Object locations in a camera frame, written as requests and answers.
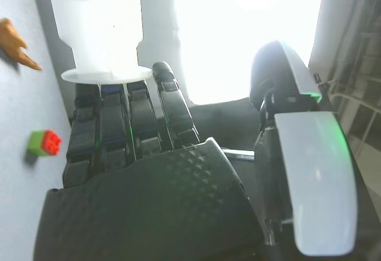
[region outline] white disc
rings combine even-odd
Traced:
[[[135,72],[121,75],[113,73],[88,73],[80,74],[77,69],[65,71],[61,74],[61,78],[65,81],[81,84],[124,84],[142,81],[152,76],[150,68],[138,66]]]

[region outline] red toy block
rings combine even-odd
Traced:
[[[42,140],[41,149],[48,155],[57,155],[60,151],[62,140],[52,130],[47,130]]]

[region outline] textured grip surface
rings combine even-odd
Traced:
[[[45,260],[199,260],[263,239],[213,139],[47,194],[35,247]]]

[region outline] red and green block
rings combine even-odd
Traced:
[[[29,139],[28,150],[36,156],[55,156],[60,152],[61,142],[52,130],[34,131]]]

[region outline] orange plastic object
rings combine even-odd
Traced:
[[[47,130],[42,140],[41,149],[48,155],[54,156],[60,152],[62,140],[52,130]]]
[[[16,62],[35,70],[42,70],[39,64],[34,62],[34,60],[29,58],[29,56],[20,49],[27,48],[26,42],[21,38],[12,22],[7,18],[0,20],[0,47]]]

